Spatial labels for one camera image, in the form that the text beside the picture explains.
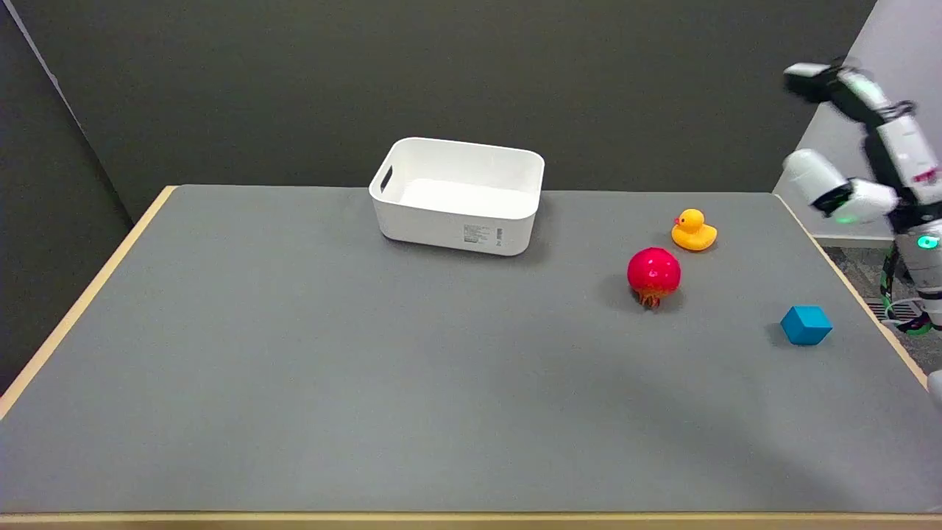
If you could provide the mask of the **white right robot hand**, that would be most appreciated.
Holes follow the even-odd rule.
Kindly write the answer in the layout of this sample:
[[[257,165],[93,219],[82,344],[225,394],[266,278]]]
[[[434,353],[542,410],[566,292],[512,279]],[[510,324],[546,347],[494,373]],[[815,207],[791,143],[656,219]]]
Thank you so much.
[[[916,121],[916,104],[893,102],[861,70],[843,63],[795,63],[788,93],[829,104],[862,127],[871,179],[844,177],[814,149],[786,157],[784,176],[815,211],[838,224],[885,219],[895,234],[940,218],[940,164]]]

